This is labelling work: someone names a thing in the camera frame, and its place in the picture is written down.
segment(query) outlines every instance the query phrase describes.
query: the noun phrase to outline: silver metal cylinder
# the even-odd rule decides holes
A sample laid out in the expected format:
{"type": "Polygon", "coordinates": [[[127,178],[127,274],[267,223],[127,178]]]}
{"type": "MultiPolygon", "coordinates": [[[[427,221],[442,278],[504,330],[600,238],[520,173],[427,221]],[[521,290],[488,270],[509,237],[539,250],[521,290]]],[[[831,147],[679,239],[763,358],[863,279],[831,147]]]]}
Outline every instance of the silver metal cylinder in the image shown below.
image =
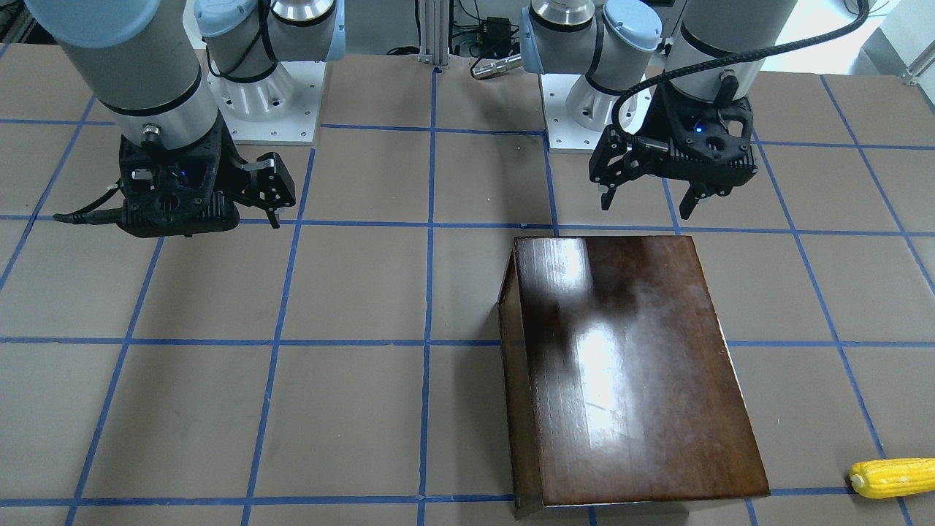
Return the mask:
{"type": "MultiPolygon", "coordinates": [[[[666,70],[774,45],[795,5],[796,0],[689,2],[682,26],[675,32],[666,70]]],[[[732,69],[740,83],[736,100],[747,95],[762,66],[762,60],[734,64],[680,77],[672,85],[696,99],[713,101],[720,89],[721,74],[732,69]]]]}
{"type": "MultiPolygon", "coordinates": [[[[666,62],[666,70],[671,71],[680,67],[691,66],[707,62],[716,57],[711,56],[704,51],[695,48],[692,44],[685,41],[682,34],[675,32],[675,42],[672,44],[672,51],[669,53],[669,59],[666,62]]],[[[734,64],[731,66],[710,69],[692,75],[686,75],[672,80],[672,85],[680,92],[699,100],[713,101],[721,88],[721,73],[727,69],[732,69],[737,76],[737,82],[740,87],[734,100],[747,96],[751,86],[756,80],[756,74],[763,66],[764,60],[756,62],[746,62],[734,64]]]]}
{"type": "Polygon", "coordinates": [[[101,102],[125,110],[169,104],[192,86],[200,70],[181,24],[182,4],[163,2],[149,25],[121,44],[60,45],[101,102]]]}
{"type": "Polygon", "coordinates": [[[158,126],[159,137],[168,150],[188,146],[208,133],[218,118],[218,107],[206,81],[200,80],[194,93],[181,105],[155,115],[127,115],[110,110],[123,136],[139,146],[143,128],[158,126]]]}
{"type": "Polygon", "coordinates": [[[523,67],[523,55],[511,55],[506,58],[495,60],[490,64],[477,66],[471,70],[471,75],[475,79],[486,79],[488,77],[493,77],[494,75],[506,73],[507,71],[516,69],[517,67],[523,67]]]}
{"type": "Polygon", "coordinates": [[[532,0],[529,4],[543,20],[559,25],[580,25],[594,18],[592,0],[532,0]]]}
{"type": "Polygon", "coordinates": [[[273,0],[270,9],[289,22],[311,22],[328,12],[335,0],[273,0]]]}

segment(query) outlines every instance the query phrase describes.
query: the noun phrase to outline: blue tape line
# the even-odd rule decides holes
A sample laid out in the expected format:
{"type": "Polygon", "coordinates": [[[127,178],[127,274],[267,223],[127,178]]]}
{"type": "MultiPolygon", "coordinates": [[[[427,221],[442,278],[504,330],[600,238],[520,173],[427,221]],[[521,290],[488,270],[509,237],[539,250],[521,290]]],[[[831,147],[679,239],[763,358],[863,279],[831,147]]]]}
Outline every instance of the blue tape line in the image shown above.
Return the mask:
{"type": "Polygon", "coordinates": [[[280,340],[280,345],[291,347],[420,347],[423,340],[280,340]]]}
{"type": "Polygon", "coordinates": [[[669,188],[668,179],[660,179],[662,181],[662,189],[666,193],[666,202],[669,204],[669,216],[672,218],[672,232],[676,236],[682,235],[682,225],[679,223],[679,214],[675,211],[675,201],[672,200],[672,190],[669,188]]]}
{"type": "Polygon", "coordinates": [[[430,503],[511,503],[513,496],[509,493],[504,495],[462,494],[444,497],[429,496],[425,498],[425,501],[430,503]]]}
{"type": "Polygon", "coordinates": [[[935,347],[935,342],[841,342],[845,347],[905,347],[905,348],[930,348],[935,347]]]}
{"type": "Polygon", "coordinates": [[[370,496],[321,496],[321,497],[254,497],[252,505],[295,505],[295,504],[415,504],[416,498],[404,495],[370,496]]]}
{"type": "Polygon", "coordinates": [[[505,503],[512,502],[510,494],[457,494],[457,495],[327,495],[282,497],[127,497],[91,499],[0,499],[0,508],[15,507],[121,507],[121,506],[273,506],[273,505],[329,505],[329,504],[453,504],[453,503],[505,503]]]}
{"type": "Polygon", "coordinates": [[[433,228],[510,228],[520,230],[551,230],[545,223],[433,223],[433,228]]]}
{"type": "MultiPolygon", "coordinates": [[[[74,345],[110,345],[123,343],[123,338],[59,338],[48,336],[5,336],[0,343],[64,343],[74,345]]],[[[272,340],[223,340],[223,339],[172,339],[131,338],[131,345],[213,345],[213,346],[263,346],[272,345],[272,340]]],[[[431,340],[434,346],[448,347],[496,347],[499,340],[431,340]]],[[[341,346],[401,346],[419,347],[424,340],[280,340],[280,346],[341,347],[341,346]]],[[[727,340],[731,347],[883,347],[906,349],[935,348],[935,342],[832,342],[820,340],[727,340]]]]}
{"type": "Polygon", "coordinates": [[[414,221],[328,221],[322,219],[303,219],[303,226],[394,226],[403,228],[425,228],[428,223],[414,221]]]}
{"type": "Polygon", "coordinates": [[[747,503],[747,516],[750,518],[750,526],[759,526],[759,521],[756,520],[756,510],[754,509],[754,502],[750,499],[743,499],[747,503]]]}
{"type": "MultiPolygon", "coordinates": [[[[893,217],[893,221],[896,222],[896,227],[899,229],[899,232],[902,234],[906,233],[906,228],[902,225],[902,221],[899,220],[899,216],[896,214],[896,208],[893,207],[892,201],[889,200],[889,196],[886,195],[886,191],[883,189],[883,185],[880,184],[880,178],[877,177],[876,170],[873,169],[873,166],[870,165],[870,160],[867,158],[867,153],[864,152],[863,147],[860,144],[860,141],[857,140],[857,135],[854,133],[854,129],[851,127],[851,124],[847,122],[847,117],[844,116],[844,112],[841,110],[841,106],[838,104],[838,99],[835,98],[834,93],[831,92],[831,86],[828,85],[827,79],[824,75],[819,75],[822,84],[825,86],[825,91],[827,91],[827,96],[830,97],[831,103],[834,105],[834,109],[838,112],[838,115],[841,116],[841,121],[844,123],[844,127],[847,128],[847,133],[851,136],[851,140],[854,141],[857,151],[860,153],[860,158],[864,161],[864,166],[867,167],[867,171],[870,173],[870,177],[873,179],[873,184],[876,185],[877,191],[880,192],[880,197],[883,198],[883,202],[886,204],[886,209],[889,210],[889,214],[893,217]]],[[[928,289],[932,291],[932,294],[935,294],[935,282],[932,281],[931,275],[928,273],[925,264],[922,262],[922,258],[919,257],[918,251],[915,250],[915,245],[913,241],[908,237],[905,238],[906,245],[909,246],[909,252],[912,253],[915,264],[919,267],[919,270],[922,272],[922,276],[925,278],[926,283],[928,284],[928,289]]]]}
{"type": "MultiPolygon", "coordinates": [[[[97,418],[97,425],[94,427],[94,435],[91,438],[91,444],[88,446],[88,454],[84,458],[84,465],[81,467],[81,475],[78,478],[78,484],[75,487],[75,500],[79,500],[84,493],[84,487],[88,483],[88,475],[91,473],[91,466],[94,464],[94,456],[97,454],[97,446],[101,442],[101,436],[104,434],[104,424],[107,423],[110,405],[114,399],[114,392],[117,390],[117,382],[120,380],[120,373],[123,370],[123,363],[126,361],[127,350],[130,348],[130,338],[133,337],[133,331],[137,328],[139,313],[143,310],[143,301],[152,282],[152,275],[156,271],[156,262],[159,260],[159,254],[163,250],[165,238],[159,238],[156,247],[152,251],[150,265],[146,269],[146,277],[143,278],[143,285],[140,286],[137,295],[137,304],[134,306],[133,315],[130,316],[130,325],[126,329],[123,345],[120,354],[117,356],[117,363],[114,365],[113,374],[110,376],[107,395],[104,397],[104,404],[101,407],[101,414],[97,418]]],[[[78,513],[78,504],[74,503],[68,507],[68,515],[65,518],[65,526],[72,526],[75,523],[75,514],[78,513]]]]}
{"type": "Polygon", "coordinates": [[[7,279],[9,278],[10,273],[13,272],[13,266],[16,264],[16,260],[20,257],[22,247],[26,244],[26,239],[29,238],[30,232],[33,231],[33,225],[36,224],[36,217],[39,215],[39,211],[42,210],[42,206],[46,204],[46,199],[49,198],[49,193],[51,193],[52,187],[55,185],[55,182],[58,181],[59,174],[62,173],[62,169],[65,167],[65,163],[68,161],[68,156],[71,155],[72,149],[75,148],[75,143],[78,142],[78,135],[81,133],[82,123],[85,119],[88,118],[88,114],[91,113],[91,108],[94,107],[95,100],[96,99],[93,96],[90,100],[88,100],[88,104],[84,108],[84,113],[81,114],[81,121],[75,127],[75,133],[71,135],[71,140],[69,140],[68,144],[65,146],[65,152],[62,153],[62,157],[59,159],[58,166],[56,166],[55,171],[52,172],[49,183],[46,184],[46,188],[42,191],[42,195],[39,197],[39,201],[36,203],[36,207],[33,208],[33,213],[26,222],[26,227],[22,231],[20,240],[16,243],[16,248],[13,250],[13,255],[7,262],[7,266],[4,268],[3,274],[0,275],[0,290],[3,290],[4,285],[7,284],[7,279]]]}
{"type": "Polygon", "coordinates": [[[549,160],[549,138],[542,136],[542,153],[545,155],[545,183],[549,189],[549,213],[552,215],[552,235],[558,237],[558,209],[555,205],[555,185],[552,162],[549,160]]]}
{"type": "Polygon", "coordinates": [[[462,133],[471,135],[528,135],[530,137],[544,137],[544,130],[469,130],[462,128],[436,128],[439,133],[462,133]]]}
{"type": "Polygon", "coordinates": [[[771,497],[804,497],[809,495],[855,495],[850,487],[841,488],[778,488],[771,489],[771,497]]]}
{"type": "Polygon", "coordinates": [[[446,347],[499,347],[500,340],[432,340],[437,346],[446,347]]]}
{"type": "Polygon", "coordinates": [[[794,342],[771,340],[727,340],[728,347],[837,347],[837,342],[794,342]]]}
{"type": "Polygon", "coordinates": [[[909,146],[900,144],[860,144],[864,150],[935,150],[935,146],[909,146]]]}
{"type": "Polygon", "coordinates": [[[559,225],[563,230],[645,230],[647,232],[673,233],[671,226],[641,225],[559,225]]]}
{"type": "Polygon", "coordinates": [[[471,134],[471,135],[528,135],[533,137],[542,137],[545,135],[543,130],[473,130],[469,128],[440,128],[437,126],[435,116],[432,117],[432,124],[425,126],[386,126],[380,124],[322,124],[322,128],[345,129],[345,130],[382,130],[382,131],[409,131],[409,132],[431,132],[452,133],[452,134],[471,134]]]}
{"type": "Polygon", "coordinates": [[[815,295],[818,298],[818,304],[821,306],[822,314],[825,316],[825,321],[827,322],[828,329],[831,332],[831,337],[835,342],[839,341],[838,330],[834,327],[834,321],[831,319],[831,312],[825,304],[825,297],[821,293],[821,289],[818,287],[818,280],[815,278],[814,271],[812,269],[812,264],[809,262],[808,255],[805,253],[805,245],[802,244],[802,239],[798,235],[798,230],[796,229],[796,223],[792,220],[792,214],[789,212],[789,207],[785,203],[785,198],[783,197],[782,190],[779,189],[779,181],[776,179],[776,175],[772,170],[772,165],[770,164],[769,158],[766,156],[766,150],[763,148],[763,145],[759,142],[759,137],[754,130],[754,139],[756,140],[756,147],[760,151],[760,156],[763,159],[763,166],[766,167],[766,171],[770,176],[770,182],[772,183],[773,190],[776,192],[776,196],[779,198],[779,204],[783,208],[783,214],[785,215],[785,221],[789,224],[789,229],[792,231],[792,237],[796,241],[796,246],[798,247],[798,254],[802,258],[802,263],[805,265],[805,270],[809,274],[809,280],[812,282],[812,288],[815,291],[815,295]]]}
{"type": "Polygon", "coordinates": [[[121,499],[80,499],[79,507],[116,507],[116,506],[228,506],[243,504],[242,498],[205,497],[184,498],[121,498],[121,499]]]}
{"type": "Polygon", "coordinates": [[[899,504],[899,512],[902,513],[902,520],[906,522],[906,526],[913,526],[913,518],[909,516],[906,501],[902,497],[897,497],[896,504],[899,504]]]}
{"type": "Polygon", "coordinates": [[[0,499],[0,507],[65,507],[75,499],[0,499]]]}
{"type": "Polygon", "coordinates": [[[322,128],[342,130],[383,130],[383,131],[432,131],[424,126],[380,126],[376,124],[322,124],[322,128]]]}
{"type": "Polygon", "coordinates": [[[224,340],[221,338],[131,338],[132,345],[205,345],[224,347],[250,347],[272,345],[272,340],[224,340]]]}
{"type": "Polygon", "coordinates": [[[795,142],[791,140],[762,140],[757,139],[759,144],[768,144],[771,146],[806,146],[809,148],[856,148],[853,144],[841,142],[795,142]]]}
{"type": "MultiPolygon", "coordinates": [[[[0,214],[0,221],[26,221],[29,215],[4,215],[0,214]]],[[[38,215],[36,221],[53,221],[51,215],[38,215]]],[[[266,219],[245,218],[240,223],[244,225],[267,225],[266,219]]],[[[508,228],[520,230],[551,230],[552,225],[545,223],[419,223],[411,221],[340,221],[327,219],[282,219],[283,225],[303,225],[303,226],[376,226],[376,227],[401,227],[401,228],[508,228]]],[[[640,225],[558,225],[559,229],[581,229],[581,230],[651,230],[672,232],[671,226],[640,226],[640,225]]],[[[788,228],[745,228],[733,226],[680,226],[680,233],[685,232],[710,232],[710,233],[737,233],[737,234],[792,234],[793,231],[788,228]]],[[[888,232],[884,230],[796,230],[796,233],[803,236],[847,236],[847,237],[913,237],[913,238],[935,238],[935,232],[888,232]]]]}
{"type": "Polygon", "coordinates": [[[682,233],[684,232],[708,232],[713,234],[720,233],[729,233],[729,234],[792,234],[792,230],[788,228],[735,228],[731,226],[682,226],[680,228],[682,233]]]}
{"type": "Polygon", "coordinates": [[[260,425],[256,432],[256,445],[253,448],[253,459],[250,466],[250,478],[247,480],[247,499],[248,502],[243,506],[243,514],[240,518],[241,526],[247,526],[250,523],[250,514],[253,495],[256,491],[256,479],[260,473],[260,459],[263,457],[263,444],[266,440],[266,423],[269,420],[269,405],[272,403],[273,386],[276,382],[276,367],[279,363],[280,346],[282,341],[282,328],[285,325],[286,311],[289,306],[289,292],[292,289],[292,278],[295,271],[295,257],[298,253],[299,240],[302,233],[302,217],[305,213],[305,207],[309,203],[309,188],[311,187],[311,174],[315,166],[315,149],[309,149],[309,163],[305,171],[305,184],[302,187],[302,198],[299,201],[295,225],[293,232],[292,246],[289,249],[289,261],[286,263],[286,275],[282,283],[282,297],[280,299],[280,312],[276,318],[276,330],[273,334],[273,347],[269,352],[269,372],[266,378],[266,390],[263,397],[263,405],[260,410],[260,425]]]}
{"type": "Polygon", "coordinates": [[[110,121],[62,121],[62,120],[42,120],[42,119],[8,119],[0,118],[0,124],[44,124],[44,125],[67,125],[76,126],[84,124],[85,126],[116,126],[117,123],[110,121]]]}
{"type": "Polygon", "coordinates": [[[67,121],[67,120],[39,120],[39,119],[0,119],[0,124],[59,124],[67,126],[77,126],[81,124],[81,121],[67,121]]]}
{"type": "MultiPolygon", "coordinates": [[[[432,70],[432,99],[431,99],[431,148],[428,157],[428,222],[435,220],[435,142],[436,125],[438,123],[439,106],[439,73],[441,69],[432,70]]],[[[423,333],[423,372],[422,372],[422,412],[419,416],[419,495],[425,496],[425,485],[428,472],[428,404],[430,390],[430,373],[432,364],[432,282],[434,272],[432,269],[435,254],[435,229],[430,226],[426,231],[425,250],[425,330],[423,333]]],[[[424,524],[424,504],[419,505],[420,524],[424,524]]]]}
{"type": "MultiPolygon", "coordinates": [[[[757,139],[757,141],[759,140],[759,137],[756,136],[755,131],[754,137],[757,139]]],[[[854,371],[851,369],[850,360],[848,360],[847,355],[844,353],[844,347],[841,345],[841,337],[838,334],[838,330],[834,325],[834,320],[831,318],[831,312],[827,307],[827,303],[825,302],[825,295],[822,293],[821,287],[818,285],[818,280],[815,277],[812,263],[809,261],[808,255],[805,252],[805,246],[802,244],[802,239],[796,230],[796,224],[792,220],[792,215],[789,213],[788,206],[786,206],[785,199],[783,198],[783,192],[779,188],[779,182],[776,179],[775,173],[773,173],[770,160],[766,155],[766,150],[763,148],[762,144],[757,144],[757,148],[759,148],[760,155],[763,157],[763,165],[766,167],[767,173],[770,175],[770,180],[772,181],[773,188],[776,190],[776,196],[779,198],[779,203],[783,207],[783,213],[785,214],[785,218],[789,223],[789,228],[793,230],[793,239],[796,240],[796,246],[798,247],[798,251],[801,254],[802,263],[805,265],[805,270],[809,274],[809,280],[812,282],[815,296],[818,298],[818,304],[821,306],[822,314],[825,316],[828,329],[831,331],[831,337],[834,342],[838,344],[837,349],[838,356],[841,358],[841,365],[843,365],[844,371],[847,374],[847,379],[851,383],[851,389],[854,391],[857,405],[859,406],[860,412],[864,417],[864,422],[867,424],[870,437],[873,439],[873,444],[876,447],[877,454],[880,456],[880,458],[885,459],[886,454],[883,449],[883,444],[880,442],[880,436],[877,434],[877,430],[873,425],[872,418],[870,418],[870,412],[867,410],[867,404],[864,402],[864,397],[860,392],[860,386],[857,384],[857,380],[854,377],[854,371]]]]}

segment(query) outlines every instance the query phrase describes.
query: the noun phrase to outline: wooden box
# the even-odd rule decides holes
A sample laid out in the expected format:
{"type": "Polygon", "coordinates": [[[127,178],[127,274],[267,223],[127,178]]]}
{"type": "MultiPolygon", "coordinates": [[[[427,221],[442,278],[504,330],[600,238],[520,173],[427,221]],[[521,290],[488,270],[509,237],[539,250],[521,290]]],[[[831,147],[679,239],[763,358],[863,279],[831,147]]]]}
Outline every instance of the wooden box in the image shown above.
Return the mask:
{"type": "Polygon", "coordinates": [[[518,238],[498,308],[517,518],[769,494],[691,238],[518,238]]]}

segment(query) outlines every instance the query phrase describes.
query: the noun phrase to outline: bolt hole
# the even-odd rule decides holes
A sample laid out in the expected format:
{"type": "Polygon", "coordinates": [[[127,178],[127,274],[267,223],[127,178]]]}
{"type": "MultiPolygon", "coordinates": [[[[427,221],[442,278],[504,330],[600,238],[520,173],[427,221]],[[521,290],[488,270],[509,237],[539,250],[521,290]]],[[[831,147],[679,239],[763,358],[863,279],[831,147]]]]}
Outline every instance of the bolt hole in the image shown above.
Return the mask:
{"type": "Polygon", "coordinates": [[[179,198],[173,194],[163,194],[159,196],[159,210],[163,212],[172,212],[179,207],[179,198]]]}

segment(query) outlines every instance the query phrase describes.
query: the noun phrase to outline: black cable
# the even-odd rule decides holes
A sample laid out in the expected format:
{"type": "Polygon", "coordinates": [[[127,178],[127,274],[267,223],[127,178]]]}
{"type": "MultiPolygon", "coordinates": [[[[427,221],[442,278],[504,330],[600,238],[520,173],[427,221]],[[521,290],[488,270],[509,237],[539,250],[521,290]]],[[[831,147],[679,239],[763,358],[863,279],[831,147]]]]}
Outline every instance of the black cable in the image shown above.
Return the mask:
{"type": "MultiPolygon", "coordinates": [[[[847,9],[847,12],[851,13],[852,15],[858,15],[858,14],[860,14],[860,9],[857,10],[857,13],[854,13],[854,11],[851,10],[851,6],[847,3],[847,0],[841,0],[841,2],[844,4],[844,8],[847,9]]],[[[889,0],[886,0],[885,2],[883,2],[883,4],[882,4],[881,6],[878,6],[878,7],[877,7],[876,9],[874,9],[873,11],[867,13],[867,15],[870,16],[870,15],[872,15],[873,13],[878,13],[878,12],[880,12],[880,11],[881,11],[884,7],[886,7],[886,6],[889,6],[889,0]]]]}
{"type": "Polygon", "coordinates": [[[75,225],[82,224],[85,222],[85,219],[82,217],[83,215],[97,210],[98,207],[108,202],[111,197],[114,197],[118,190],[120,190],[120,181],[117,181],[111,185],[103,196],[98,197],[88,206],[81,207],[71,213],[56,213],[52,216],[52,219],[60,223],[73,223],[75,225]]]}
{"type": "MultiPolygon", "coordinates": [[[[465,9],[465,5],[461,3],[461,0],[458,0],[458,5],[461,6],[461,10],[464,11],[465,14],[468,15],[470,18],[476,20],[477,22],[484,22],[484,19],[481,18],[481,10],[480,10],[480,9],[477,9],[477,16],[474,16],[474,15],[470,14],[470,13],[468,12],[467,9],[465,9]]],[[[474,7],[477,8],[477,0],[474,0],[474,7]]],[[[510,24],[510,27],[519,28],[519,26],[516,25],[515,23],[511,23],[511,24],[510,24]]]]}
{"type": "Polygon", "coordinates": [[[267,29],[267,25],[264,23],[264,10],[262,9],[262,6],[266,4],[266,1],[267,0],[260,0],[259,5],[256,8],[257,20],[260,21],[260,26],[256,30],[256,35],[253,36],[253,40],[250,41],[250,45],[247,46],[247,49],[244,50],[237,61],[234,62],[234,65],[229,67],[227,71],[224,71],[224,73],[222,73],[220,69],[218,71],[214,71],[214,69],[211,67],[211,46],[208,45],[208,42],[204,38],[201,39],[202,42],[205,42],[205,57],[208,60],[208,72],[210,72],[211,75],[221,79],[227,79],[231,73],[233,73],[243,64],[243,61],[247,60],[247,56],[250,55],[251,51],[253,51],[256,43],[260,41],[261,37],[263,37],[264,30],[267,29]]]}
{"type": "Polygon", "coordinates": [[[416,55],[419,54],[419,48],[416,48],[415,46],[400,46],[398,48],[392,48],[391,50],[387,51],[386,54],[395,56],[416,55]]]}
{"type": "Polygon", "coordinates": [[[611,110],[611,120],[613,122],[613,129],[616,130],[618,134],[627,142],[629,142],[630,134],[628,134],[624,127],[620,123],[620,110],[623,108],[624,103],[633,95],[645,90],[646,88],[653,87],[660,82],[665,82],[667,80],[678,79],[679,77],[684,77],[686,75],[691,75],[693,73],[699,73],[701,71],[707,71],[709,69],[716,69],[718,67],[731,66],[734,64],[740,64],[745,62],[756,62],[757,60],[762,60],[767,57],[774,55],[779,55],[783,53],[788,53],[790,51],[801,50],[803,48],[808,48],[817,44],[822,44],[828,42],[829,40],[834,40],[838,37],[843,37],[849,33],[852,33],[858,27],[863,25],[867,21],[867,16],[870,13],[870,5],[868,0],[857,0],[857,3],[860,7],[860,12],[857,15],[856,20],[853,22],[831,31],[830,33],[825,33],[817,37],[803,38],[802,40],[796,40],[795,42],[789,42],[787,44],[781,44],[779,46],[772,46],[769,48],[762,48],[759,50],[745,51],[741,53],[732,53],[727,56],[716,58],[714,60],[709,60],[708,62],[702,62],[699,64],[693,64],[691,66],[680,67],[678,69],[673,69],[672,71],[666,71],[660,75],[656,75],[651,79],[644,80],[639,84],[632,86],[631,88],[624,91],[620,98],[613,103],[613,109],[611,110]]]}

